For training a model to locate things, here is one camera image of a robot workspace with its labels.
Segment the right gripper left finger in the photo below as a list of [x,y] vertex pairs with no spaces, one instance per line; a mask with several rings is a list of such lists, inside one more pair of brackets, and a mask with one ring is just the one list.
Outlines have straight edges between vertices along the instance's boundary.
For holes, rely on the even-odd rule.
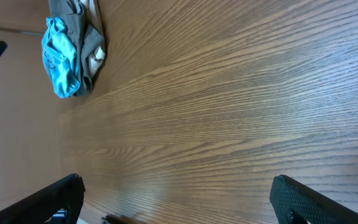
[[85,185],[70,174],[0,211],[0,224],[76,223],[83,206]]

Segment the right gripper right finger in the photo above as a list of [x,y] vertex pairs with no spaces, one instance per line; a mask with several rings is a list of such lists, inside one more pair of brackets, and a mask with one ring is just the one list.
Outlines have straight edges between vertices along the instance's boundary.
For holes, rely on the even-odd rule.
[[358,223],[358,213],[287,175],[274,177],[269,200],[279,224]]

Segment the light blue printed t-shirt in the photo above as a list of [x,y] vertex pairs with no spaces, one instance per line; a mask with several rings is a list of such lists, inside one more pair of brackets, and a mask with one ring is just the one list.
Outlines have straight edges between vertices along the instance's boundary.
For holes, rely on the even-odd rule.
[[59,17],[46,18],[47,29],[42,38],[42,60],[59,98],[69,98],[80,88],[78,51],[68,37],[68,29]]

